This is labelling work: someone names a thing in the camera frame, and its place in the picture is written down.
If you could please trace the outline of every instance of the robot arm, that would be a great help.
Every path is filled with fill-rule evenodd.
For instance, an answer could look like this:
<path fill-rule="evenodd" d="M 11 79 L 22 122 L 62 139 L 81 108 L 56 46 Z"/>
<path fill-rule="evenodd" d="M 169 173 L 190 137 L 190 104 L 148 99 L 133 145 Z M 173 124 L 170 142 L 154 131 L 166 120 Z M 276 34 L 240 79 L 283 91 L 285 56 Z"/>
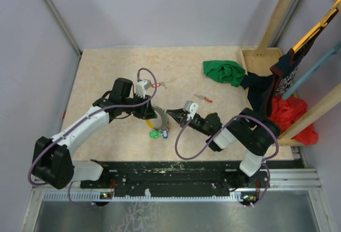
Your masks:
<path fill-rule="evenodd" d="M 247 176 L 254 175 L 259 168 L 267 149 L 274 143 L 272 136 L 260 125 L 247 118 L 237 118 L 232 120 L 226 128 L 222 130 L 223 124 L 217 113 L 211 113 L 205 118 L 196 114 L 198 104 L 187 101 L 184 108 L 177 110 L 167 110 L 169 114 L 181 127 L 183 127 L 188 120 L 189 127 L 209 136 L 206 140 L 208 142 L 217 133 L 213 141 L 208 145 L 213 151 L 222 151 L 235 140 L 240 141 L 247 152 L 244 159 L 240 163 L 240 170 Z M 239 115 L 249 116 L 263 123 L 268 127 L 275 137 L 280 135 L 280 128 L 265 116 L 262 116 L 249 108 L 242 110 Z"/>
<path fill-rule="evenodd" d="M 105 170 L 104 164 L 93 160 L 72 162 L 71 157 L 93 133 L 108 125 L 123 112 L 139 119 L 157 117 L 150 101 L 137 106 L 150 98 L 145 91 L 151 86 L 151 82 L 140 80 L 135 85 L 136 93 L 130 98 L 132 85 L 132 81 L 118 78 L 112 90 L 95 101 L 93 107 L 70 127 L 50 139 L 41 137 L 36 142 L 33 161 L 52 144 L 53 147 L 37 162 L 32 174 L 57 189 L 64 188 L 73 181 L 105 179 L 109 171 Z"/>

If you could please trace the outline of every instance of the yellow object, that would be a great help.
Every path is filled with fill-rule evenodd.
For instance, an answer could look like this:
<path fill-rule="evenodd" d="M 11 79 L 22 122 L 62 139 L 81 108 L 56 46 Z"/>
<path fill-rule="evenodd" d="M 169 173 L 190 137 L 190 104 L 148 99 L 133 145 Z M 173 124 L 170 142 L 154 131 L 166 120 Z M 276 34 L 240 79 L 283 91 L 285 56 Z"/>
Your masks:
<path fill-rule="evenodd" d="M 314 37 L 320 30 L 321 27 L 327 26 L 328 19 L 337 11 L 336 6 L 341 2 L 341 0 L 337 0 L 332 6 L 331 10 L 327 13 L 327 15 L 318 22 L 294 47 L 294 52 L 297 52 L 300 48 L 302 48 L 312 37 Z"/>
<path fill-rule="evenodd" d="M 154 128 L 153 123 L 152 123 L 149 119 L 147 119 L 145 122 L 147 123 L 147 125 L 148 125 L 151 129 Z"/>

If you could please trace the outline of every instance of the gray wall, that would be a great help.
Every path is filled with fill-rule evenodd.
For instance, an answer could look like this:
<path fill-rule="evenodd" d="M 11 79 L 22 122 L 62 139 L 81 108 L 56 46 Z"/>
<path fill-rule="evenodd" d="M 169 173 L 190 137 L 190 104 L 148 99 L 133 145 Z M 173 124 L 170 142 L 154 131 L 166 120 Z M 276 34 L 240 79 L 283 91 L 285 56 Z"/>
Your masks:
<path fill-rule="evenodd" d="M 42 0 L 0 0 L 0 231 L 17 232 L 34 144 L 58 130 L 77 56 Z"/>
<path fill-rule="evenodd" d="M 279 46 L 283 52 L 297 43 L 333 5 L 332 0 L 302 0 L 286 34 Z M 325 52 L 341 41 L 341 14 L 336 15 L 331 24 L 314 43 L 314 46 L 301 62 L 296 78 L 299 78 Z M 335 55 L 327 64 L 321 67 L 299 89 L 298 94 L 312 107 L 333 89 L 341 79 L 341 54 Z M 319 141 L 314 146 L 305 148 L 305 155 L 309 164 L 318 169 L 323 189 L 334 216 L 341 230 L 340 206 L 341 198 L 341 104 L 317 120 L 315 129 L 319 134 Z"/>
<path fill-rule="evenodd" d="M 54 0 L 81 48 L 256 45 L 277 0 Z"/>

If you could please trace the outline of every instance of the wooden frame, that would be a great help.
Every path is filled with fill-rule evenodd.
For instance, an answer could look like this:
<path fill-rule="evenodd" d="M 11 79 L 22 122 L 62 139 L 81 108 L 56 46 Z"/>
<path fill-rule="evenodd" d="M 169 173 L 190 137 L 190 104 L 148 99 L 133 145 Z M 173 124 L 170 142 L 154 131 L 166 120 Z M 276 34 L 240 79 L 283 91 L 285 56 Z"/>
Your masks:
<path fill-rule="evenodd" d="M 278 62 L 282 51 L 277 47 L 268 47 L 277 27 L 279 26 L 291 0 L 279 0 L 267 25 L 261 42 L 256 49 L 241 48 L 239 55 L 243 68 L 246 71 L 260 76 L 270 75 L 269 68 Z M 295 135 L 324 115 L 336 104 L 341 102 L 341 83 L 329 92 L 321 101 L 312 107 L 304 116 L 297 120 L 288 130 L 279 137 L 281 146 L 303 146 L 302 143 L 292 139 Z"/>

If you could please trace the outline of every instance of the gray floor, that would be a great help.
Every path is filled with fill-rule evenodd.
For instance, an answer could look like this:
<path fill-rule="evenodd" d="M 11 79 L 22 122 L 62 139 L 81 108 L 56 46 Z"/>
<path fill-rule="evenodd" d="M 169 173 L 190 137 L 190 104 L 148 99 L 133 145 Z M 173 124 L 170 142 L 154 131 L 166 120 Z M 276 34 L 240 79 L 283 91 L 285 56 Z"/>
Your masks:
<path fill-rule="evenodd" d="M 319 231 L 307 192 L 268 192 L 255 208 L 239 203 L 110 203 L 82 210 L 43 202 L 35 232 Z"/>

